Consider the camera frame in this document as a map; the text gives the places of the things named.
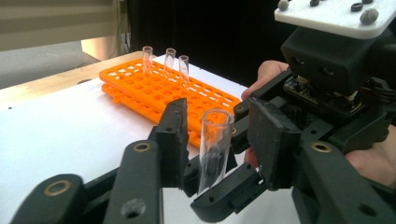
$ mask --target white surface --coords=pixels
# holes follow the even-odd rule
[[[396,17],[394,0],[373,0],[363,5],[359,12],[351,12],[350,7],[361,0],[321,0],[319,5],[311,7],[309,0],[292,0],[285,11],[275,11],[276,21],[299,25],[337,35],[358,39],[377,37]],[[361,13],[368,8],[379,12],[377,20],[371,25],[361,24]]]
[[[237,97],[245,89],[195,66],[190,73]],[[41,181],[76,174],[89,182],[118,167],[127,145],[147,139],[153,123],[124,105],[114,105],[101,85],[95,79],[0,111],[0,223],[12,219]],[[191,158],[198,153],[194,147],[189,150]],[[192,198],[178,189],[163,192],[165,223],[197,220],[190,209]],[[221,223],[263,222],[299,222],[289,190],[265,192],[241,214]]]

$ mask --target robotic hand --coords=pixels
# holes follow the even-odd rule
[[[200,219],[222,221],[267,189],[293,187],[302,223],[396,222],[395,191],[361,177],[344,157],[383,141],[396,117],[392,1],[279,2],[276,19],[301,26],[282,46],[290,68],[234,108],[233,152],[252,147],[260,168],[245,163],[196,198]],[[148,140],[125,149],[118,170],[85,185],[75,175],[44,181],[13,223],[162,223],[161,188],[197,190],[186,105],[170,103]],[[230,155],[227,170],[235,166]],[[150,176],[149,188],[141,176]]]
[[[276,19],[300,26],[282,46],[290,68],[234,108],[233,150],[253,148],[260,169],[250,175],[259,177],[224,179],[191,205],[201,219],[222,220],[226,212],[213,211],[238,213],[266,189],[293,187],[302,223],[395,222],[395,191],[359,176],[344,157],[385,140],[396,117],[391,6],[279,2]],[[241,190],[229,198],[228,186]]]

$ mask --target finger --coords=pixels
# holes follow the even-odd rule
[[[277,61],[265,61],[260,65],[258,70],[258,78],[270,77],[270,80],[277,76],[279,73],[286,71],[289,65]]]
[[[346,154],[346,159],[358,173],[385,186],[396,187],[396,174],[386,155],[375,148],[355,150]]]
[[[246,100],[251,93],[255,90],[259,89],[279,73],[286,71],[288,69],[288,65],[286,63],[281,63],[277,61],[265,61],[259,67],[258,70],[258,80],[253,83],[249,88],[247,88],[244,92],[242,92],[241,98],[242,100]]]
[[[253,148],[248,148],[245,151],[244,162],[249,163],[254,168],[259,167],[259,163],[257,162],[256,155],[254,154]]]

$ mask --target glass test tube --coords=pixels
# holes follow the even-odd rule
[[[174,64],[174,59],[176,56],[175,49],[167,49],[165,54],[165,63],[163,64],[163,71],[165,78],[169,78],[172,75],[172,69]]]
[[[225,175],[233,121],[233,115],[222,109],[211,109],[203,115],[198,195],[219,183]]]
[[[189,56],[180,55],[178,57],[178,73],[180,83],[184,91],[189,90]]]
[[[152,75],[152,47],[143,47],[143,75]]]

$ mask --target black plastic part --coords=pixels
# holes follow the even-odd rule
[[[235,122],[248,115],[249,104],[250,102],[248,100],[244,100],[233,107],[233,116],[235,117]]]
[[[149,140],[137,141],[125,148],[105,224],[163,223],[160,157],[157,143]],[[149,178],[139,181],[142,176]]]
[[[230,150],[227,158],[227,166],[226,173],[235,168],[238,164],[236,163],[235,155],[233,151]],[[184,171],[183,177],[183,190],[187,196],[191,197],[192,195],[198,192],[199,185],[199,155],[195,156],[190,160],[187,168]]]
[[[189,162],[186,98],[166,106],[154,132],[162,155],[162,187],[182,189],[184,169]]]
[[[341,148],[344,154],[352,150],[367,149],[374,142],[382,142],[387,138],[390,122],[385,111],[373,108],[341,127],[328,141]]]
[[[288,70],[281,72],[279,75],[271,79],[271,81],[251,93],[250,98],[258,98],[266,101],[274,99],[282,92],[283,84],[292,75],[293,73],[289,67]]]
[[[300,129],[275,105],[250,98],[247,139],[268,189],[291,187],[291,153],[300,145]]]
[[[368,55],[374,42],[299,27],[281,49],[294,74],[351,95],[369,77]]]
[[[396,36],[386,29],[375,41],[370,51],[370,75],[386,80],[396,89]]]
[[[250,147],[250,143],[247,141],[248,116],[234,123],[233,129],[234,133],[231,136],[231,146],[235,154],[240,154]]]
[[[266,185],[260,175],[245,163],[200,195],[191,208],[203,221],[220,222],[232,212],[240,212],[265,190]]]
[[[318,201],[319,209],[307,208],[309,213],[318,211],[310,215],[317,217],[315,223],[396,223],[394,211],[337,147],[307,141],[302,146],[300,164],[314,193],[311,197]]]
[[[78,175],[56,175],[35,187],[11,223],[76,223],[86,203],[85,189]]]

